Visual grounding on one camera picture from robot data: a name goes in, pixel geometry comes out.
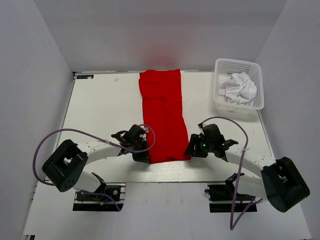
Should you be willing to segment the red t-shirt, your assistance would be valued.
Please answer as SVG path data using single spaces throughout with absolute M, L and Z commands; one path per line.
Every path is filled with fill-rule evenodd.
M 188 161 L 184 155 L 189 139 L 183 118 L 181 71 L 147 70 L 139 74 L 139 90 L 142 96 L 144 124 L 154 133 L 147 136 L 152 164 L 172 161 Z

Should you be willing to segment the white t-shirt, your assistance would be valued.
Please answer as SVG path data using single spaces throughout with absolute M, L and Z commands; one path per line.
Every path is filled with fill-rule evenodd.
M 257 96 L 257 87 L 245 72 L 233 73 L 220 81 L 218 94 L 226 97 L 229 104 L 252 107 Z

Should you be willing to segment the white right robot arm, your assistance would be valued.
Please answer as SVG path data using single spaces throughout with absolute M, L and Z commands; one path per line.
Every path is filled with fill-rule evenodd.
M 242 195 L 258 197 L 285 213 L 310 195 L 309 187 L 290 158 L 276 159 L 244 148 L 233 139 L 225 139 L 216 124 L 204 126 L 200 134 L 192 134 L 184 153 L 196 158 L 214 154 L 253 173 L 254 176 L 241 173 L 239 182 L 235 174 L 225 180 L 226 195 L 233 200 Z

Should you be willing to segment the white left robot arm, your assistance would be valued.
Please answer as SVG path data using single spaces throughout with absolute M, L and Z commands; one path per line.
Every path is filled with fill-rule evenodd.
M 111 137 L 114 143 L 87 132 L 75 129 L 74 132 L 91 137 L 93 142 L 83 144 L 64 140 L 43 164 L 41 170 L 49 178 L 47 185 L 55 186 L 60 192 L 76 189 L 88 192 L 94 199 L 105 196 L 106 183 L 94 172 L 88 173 L 85 166 L 102 159 L 131 154 L 134 161 L 150 163 L 149 150 L 156 143 L 148 144 L 147 136 L 155 137 L 154 130 L 147 124 L 134 124 L 129 130 L 122 130 Z

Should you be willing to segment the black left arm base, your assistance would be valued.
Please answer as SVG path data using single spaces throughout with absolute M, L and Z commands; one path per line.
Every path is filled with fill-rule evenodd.
M 74 212 L 119 212 L 126 197 L 125 183 L 108 183 L 103 195 L 82 193 L 76 190 L 73 201 Z

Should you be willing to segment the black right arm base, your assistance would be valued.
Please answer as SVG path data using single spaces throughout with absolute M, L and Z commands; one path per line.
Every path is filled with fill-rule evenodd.
M 204 193 L 209 198 L 210 213 L 231 213 L 236 177 L 237 174 L 234 173 L 224 182 L 214 182 L 207 185 Z M 250 195 L 237 193 L 234 212 L 241 213 L 252 198 Z

